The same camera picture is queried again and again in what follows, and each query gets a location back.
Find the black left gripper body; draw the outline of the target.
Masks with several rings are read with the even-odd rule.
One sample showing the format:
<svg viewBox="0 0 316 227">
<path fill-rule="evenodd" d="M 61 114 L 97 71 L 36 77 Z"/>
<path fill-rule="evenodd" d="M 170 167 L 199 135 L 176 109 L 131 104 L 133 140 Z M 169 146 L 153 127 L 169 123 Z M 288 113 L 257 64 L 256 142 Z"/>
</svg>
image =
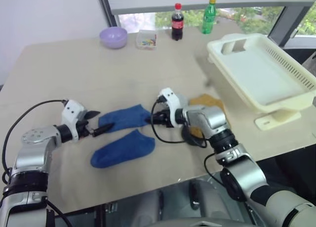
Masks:
<svg viewBox="0 0 316 227">
<path fill-rule="evenodd" d="M 78 133 L 78 138 L 84 138 L 90 135 L 90 131 L 88 129 L 88 115 L 89 112 L 86 112 L 82 116 L 80 116 L 76 122 L 76 131 Z"/>
</svg>

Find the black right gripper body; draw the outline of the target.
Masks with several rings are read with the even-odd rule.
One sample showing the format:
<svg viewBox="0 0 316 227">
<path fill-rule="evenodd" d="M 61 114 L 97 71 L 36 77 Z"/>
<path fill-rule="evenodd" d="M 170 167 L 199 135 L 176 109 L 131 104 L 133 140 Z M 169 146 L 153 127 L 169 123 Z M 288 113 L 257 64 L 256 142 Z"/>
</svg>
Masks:
<svg viewBox="0 0 316 227">
<path fill-rule="evenodd" d="M 170 118 L 170 109 L 164 109 L 164 110 L 165 110 L 165 116 L 159 116 L 159 118 L 160 118 L 159 125 L 163 125 L 167 128 L 173 128 L 174 126 L 173 126 L 173 124 L 171 122 L 171 118 Z"/>
</svg>

